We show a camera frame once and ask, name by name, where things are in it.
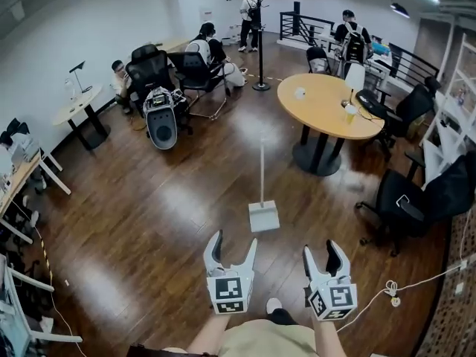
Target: person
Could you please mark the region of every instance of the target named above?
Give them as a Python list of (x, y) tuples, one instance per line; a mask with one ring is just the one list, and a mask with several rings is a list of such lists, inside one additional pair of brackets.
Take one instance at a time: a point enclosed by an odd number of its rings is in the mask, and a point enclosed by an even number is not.
[(121, 60), (114, 61), (111, 67), (114, 72), (112, 88), (116, 93), (116, 102), (122, 106), (124, 114), (129, 115), (132, 113), (130, 101), (131, 94), (134, 92), (131, 77), (126, 73), (126, 68)]
[[(345, 62), (359, 62), (363, 64), (364, 61), (367, 58), (370, 58), (371, 54), (373, 53), (372, 39), (370, 38), (369, 32), (366, 28), (357, 24), (356, 15), (351, 10), (345, 10), (342, 12), (342, 19), (344, 24), (340, 24), (337, 27), (334, 40), (338, 43), (338, 45), (343, 46), (342, 57), (344, 58)], [(348, 47), (349, 43), (353, 42), (354, 40), (356, 41), (357, 45)], [(349, 67), (349, 63), (344, 66), (345, 75), (347, 75)]]
[(241, 41), (238, 51), (246, 51), (246, 47), (248, 46), (246, 39), (250, 33), (250, 30), (253, 34), (253, 39), (251, 40), (251, 51), (258, 51), (258, 29), (251, 26), (251, 22), (253, 21), (253, 12), (257, 9), (257, 2), (258, 0), (243, 0), (241, 8), (239, 9), (243, 21), (241, 24)]
[(314, 329), (298, 325), (273, 297), (266, 319), (248, 321), (225, 331), (230, 315), (211, 315), (186, 350), (164, 351), (220, 357), (346, 357), (333, 322), (317, 321)]
[(210, 68), (223, 62), (225, 66), (217, 76), (221, 77), (224, 71), (228, 83), (235, 87), (243, 87), (247, 82), (246, 79), (238, 66), (229, 62), (230, 58), (223, 51), (223, 44), (213, 38), (215, 33), (215, 25), (211, 22), (204, 23), (200, 28), (199, 35), (187, 46), (185, 51), (198, 51)]
[[(0, 135), (0, 145), (12, 155), (17, 147), (22, 147), (23, 150), (25, 150), (25, 146), (30, 143), (29, 139), (30, 137), (25, 134), (15, 133), (10, 136), (3, 131)], [(46, 181), (39, 167), (31, 173), (30, 177), (33, 181), (41, 185), (42, 190), (46, 188)], [(39, 221), (39, 212), (37, 210), (32, 211), (28, 208), (30, 197), (23, 194), (24, 190), (25, 186), (15, 195), (13, 205), (10, 205), (6, 210), (5, 217), (7, 221), (12, 222), (12, 224), (19, 222), (21, 218), (28, 219), (30, 226), (34, 228)]]

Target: black metal railing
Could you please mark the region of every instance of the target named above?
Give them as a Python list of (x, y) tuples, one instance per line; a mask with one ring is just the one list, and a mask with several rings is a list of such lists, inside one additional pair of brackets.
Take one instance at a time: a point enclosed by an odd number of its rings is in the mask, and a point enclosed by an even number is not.
[[(315, 46), (319, 42), (325, 41), (325, 39), (318, 39), (318, 36), (323, 32), (326, 25), (330, 26), (331, 31), (334, 29), (335, 23), (332, 21), (303, 16), (295, 12), (281, 12), (280, 15), (280, 39), (297, 36), (293, 40)], [(329, 42), (328, 51), (331, 51), (331, 45), (334, 44)]]
[(390, 43), (392, 52), (392, 69), (390, 76), (404, 81), (413, 87), (425, 84), (425, 78), (437, 76), (440, 70), (423, 58)]

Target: cable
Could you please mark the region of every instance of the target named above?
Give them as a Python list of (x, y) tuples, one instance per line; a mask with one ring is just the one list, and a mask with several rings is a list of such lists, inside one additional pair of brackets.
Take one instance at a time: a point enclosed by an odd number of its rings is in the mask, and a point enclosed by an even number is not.
[[(466, 217), (466, 224), (464, 226), (464, 230), (463, 230), (463, 237), (461, 238), (461, 244), (460, 244), (460, 262), (462, 263), (463, 262), (463, 245), (464, 245), (464, 239), (465, 239), (465, 235), (466, 235), (466, 229), (468, 227), (468, 223), (469, 223), (469, 217), (471, 216), (471, 209), (468, 211), (468, 215)], [(444, 272), (442, 272), (441, 274), (438, 274), (434, 277), (430, 277), (429, 279), (426, 279), (426, 280), (422, 280), (421, 282), (418, 282), (418, 283), (414, 283), (414, 284), (409, 284), (408, 286), (405, 286), (405, 287), (402, 287), (401, 289), (398, 288), (397, 284), (395, 281), (393, 280), (389, 280), (388, 282), (386, 282), (385, 284), (385, 288), (380, 290), (377, 295), (375, 295), (373, 297), (373, 299), (368, 303), (368, 305), (363, 309), (361, 310), (358, 315), (356, 316), (356, 318), (354, 318), (351, 322), (345, 324), (342, 328), (340, 328), (337, 332), (340, 332), (342, 331), (343, 329), (347, 328), (349, 325), (351, 324), (354, 324), (358, 318), (360, 318), (360, 316), (362, 315), (362, 313), (364, 313), (365, 311), (367, 311), (370, 307), (370, 305), (374, 302), (374, 300), (382, 293), (384, 292), (385, 294), (389, 295), (392, 297), (391, 299), (391, 303), (392, 303), (392, 306), (394, 307), (398, 307), (401, 303), (401, 300), (400, 298), (397, 296), (397, 292), (400, 292), (400, 291), (404, 291), (406, 289), (409, 289), (409, 288), (412, 288), (412, 287), (416, 287), (416, 286), (419, 286), (420, 284), (424, 284), (424, 283), (427, 283), (427, 282), (430, 282), (434, 279), (437, 279), (438, 277), (442, 277), (443, 275), (446, 275), (452, 271), (455, 271), (455, 270), (458, 270), (459, 268), (461, 268), (461, 263), (458, 265), (458, 266), (455, 266), (453, 268), (450, 268), (449, 270), (446, 270)]]
[[(23, 213), (23, 215), (25, 216), (25, 218), (26, 218), (28, 221), (31, 222), (31, 218), (30, 218), (29, 216), (27, 216), (27, 214), (16, 204), (16, 202), (12, 201), (12, 203), (14, 203), (15, 206)], [(41, 241), (43, 241), (42, 235), (39, 233), (38, 228), (37, 228), (36, 226), (34, 226), (34, 229), (35, 229), (36, 233), (38, 234), (38, 237), (41, 239)], [(50, 269), (50, 267), (49, 267), (49, 262), (48, 262), (48, 260), (46, 260), (46, 261), (47, 261), (48, 270), (49, 270), (49, 269)], [(50, 271), (50, 286), (53, 286), (53, 274), (51, 273), (51, 271)], [(65, 320), (65, 318), (61, 315), (61, 312), (58, 311), (57, 306), (56, 306), (55, 303), (54, 303), (53, 292), (50, 292), (50, 294), (51, 294), (51, 302), (53, 303), (53, 308), (54, 308), (54, 310), (55, 310), (56, 313), (61, 317), (61, 319), (65, 322), (66, 326), (67, 326), (68, 329), (69, 329), (70, 335), (73, 336), (73, 331), (71, 330), (71, 327), (69, 326), (69, 324), (68, 324), (68, 322)], [(75, 342), (75, 344), (76, 344), (76, 346), (77, 346), (77, 349), (80, 351), (80, 353), (81, 353), (84, 357), (88, 357), (88, 356), (87, 356), (86, 354), (84, 354), (84, 352), (81, 350), (80, 345), (79, 345), (77, 342)]]

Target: backpack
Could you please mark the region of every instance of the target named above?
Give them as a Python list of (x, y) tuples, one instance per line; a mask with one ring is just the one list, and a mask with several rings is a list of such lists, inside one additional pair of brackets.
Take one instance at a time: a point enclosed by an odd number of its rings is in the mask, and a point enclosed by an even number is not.
[(367, 47), (365, 46), (364, 36), (362, 36), (364, 28), (357, 25), (357, 29), (353, 30), (349, 22), (345, 23), (345, 27), (348, 33), (344, 39), (342, 57), (345, 62), (356, 62), (363, 65), (367, 59)]

